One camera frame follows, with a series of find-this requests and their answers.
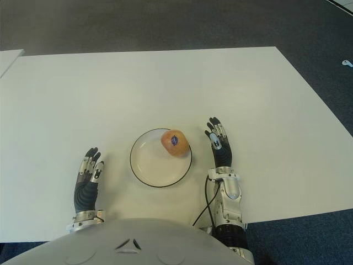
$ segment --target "apple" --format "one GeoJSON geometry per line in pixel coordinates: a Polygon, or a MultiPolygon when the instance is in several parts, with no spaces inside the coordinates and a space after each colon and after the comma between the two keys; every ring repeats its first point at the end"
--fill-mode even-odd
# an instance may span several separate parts
{"type": "Polygon", "coordinates": [[[179,130],[168,130],[161,137],[161,143],[172,156],[185,156],[189,152],[189,143],[179,130]]]}

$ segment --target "robot finger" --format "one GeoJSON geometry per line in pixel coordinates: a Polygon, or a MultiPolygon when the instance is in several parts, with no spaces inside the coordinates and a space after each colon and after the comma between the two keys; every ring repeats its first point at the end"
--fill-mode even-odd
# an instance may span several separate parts
{"type": "Polygon", "coordinates": [[[213,133],[215,133],[215,134],[218,134],[218,131],[215,129],[215,127],[213,127],[212,124],[207,123],[207,126],[210,128],[211,132],[213,132],[213,133]]]}
{"type": "Polygon", "coordinates": [[[86,155],[84,156],[81,165],[79,167],[78,174],[79,175],[84,175],[86,171],[91,172],[94,168],[94,165],[92,164],[92,159],[95,153],[97,153],[98,148],[91,148],[87,151],[86,155]]]}
{"type": "Polygon", "coordinates": [[[88,161],[88,166],[87,166],[87,173],[89,175],[92,175],[92,172],[93,172],[93,169],[94,169],[94,166],[98,160],[98,158],[100,157],[100,152],[96,153],[94,155],[94,157],[90,157],[89,158],[89,161],[88,161]]]}
{"type": "Polygon", "coordinates": [[[90,181],[93,182],[93,183],[98,183],[98,180],[99,178],[101,177],[101,173],[103,171],[103,168],[104,168],[104,162],[103,161],[100,161],[96,166],[95,166],[95,169],[94,169],[94,172],[90,178],[90,181]]]}
{"type": "Polygon", "coordinates": [[[210,141],[212,143],[212,148],[215,149],[215,150],[219,150],[222,148],[222,144],[219,140],[219,138],[217,137],[217,135],[212,132],[209,134],[209,138],[210,138],[210,141]]]}
{"type": "Polygon", "coordinates": [[[221,124],[220,120],[218,120],[216,117],[213,117],[211,123],[215,126],[215,128],[220,132],[223,137],[227,137],[226,131],[223,125],[221,124]]]}

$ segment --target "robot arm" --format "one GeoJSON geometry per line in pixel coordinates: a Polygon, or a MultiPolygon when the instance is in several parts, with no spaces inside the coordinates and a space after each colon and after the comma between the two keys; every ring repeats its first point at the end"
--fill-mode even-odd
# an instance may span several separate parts
{"type": "Polygon", "coordinates": [[[240,200],[242,191],[239,187],[239,176],[232,166],[232,151],[226,131],[221,122],[210,118],[207,126],[211,132],[205,131],[210,138],[215,168],[208,171],[208,179],[218,182],[219,191],[215,197],[213,237],[221,241],[235,253],[254,264],[254,258],[249,251],[245,230],[247,225],[242,222],[240,200]]]}

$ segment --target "robot fingertip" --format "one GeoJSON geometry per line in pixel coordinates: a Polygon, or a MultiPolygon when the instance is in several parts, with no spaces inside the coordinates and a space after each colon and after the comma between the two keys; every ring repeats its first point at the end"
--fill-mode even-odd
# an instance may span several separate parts
{"type": "Polygon", "coordinates": [[[213,125],[212,125],[212,124],[210,124],[210,123],[207,123],[207,126],[208,126],[211,130],[213,130],[213,129],[214,129],[213,125]]]}
{"type": "Polygon", "coordinates": [[[93,151],[93,148],[89,149],[85,156],[90,156],[90,153],[92,153],[92,151],[93,151]]]}
{"type": "Polygon", "coordinates": [[[96,162],[100,157],[100,155],[101,155],[100,152],[96,153],[92,160],[96,162]]]}
{"type": "Polygon", "coordinates": [[[218,120],[216,117],[213,117],[213,121],[214,121],[216,124],[221,123],[220,120],[218,120]]]}

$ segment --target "plate rim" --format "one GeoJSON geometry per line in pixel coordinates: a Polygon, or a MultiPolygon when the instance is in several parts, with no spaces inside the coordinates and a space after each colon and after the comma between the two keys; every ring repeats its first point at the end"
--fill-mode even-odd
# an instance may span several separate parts
{"type": "Polygon", "coordinates": [[[179,178],[177,181],[173,182],[172,184],[165,185],[165,186],[154,186],[154,185],[150,185],[150,184],[144,182],[144,181],[141,180],[141,179],[137,176],[137,174],[133,171],[132,164],[131,164],[131,154],[132,154],[133,147],[135,146],[135,144],[137,143],[137,141],[138,141],[143,135],[148,134],[150,131],[155,131],[155,130],[171,130],[171,129],[168,129],[168,128],[155,128],[155,129],[148,130],[148,131],[144,132],[143,134],[141,134],[141,135],[136,139],[136,141],[133,143],[133,145],[132,145],[132,147],[131,147],[131,150],[130,150],[130,159],[129,159],[129,160],[130,160],[130,168],[131,168],[131,170],[132,170],[132,173],[135,175],[135,177],[136,177],[139,181],[141,181],[143,184],[145,184],[145,185],[147,185],[147,186],[150,186],[150,187],[153,187],[153,188],[165,188],[165,187],[169,187],[169,186],[172,186],[172,185],[174,185],[174,184],[177,184],[179,181],[181,181],[181,180],[186,176],[186,174],[188,173],[188,171],[189,171],[189,169],[190,169],[190,167],[191,167],[191,163],[192,163],[192,151],[191,151],[191,146],[189,145],[189,150],[190,150],[190,154],[191,154],[190,164],[189,164],[189,167],[188,167],[188,169],[186,170],[185,174],[184,174],[181,178],[179,178]]]}

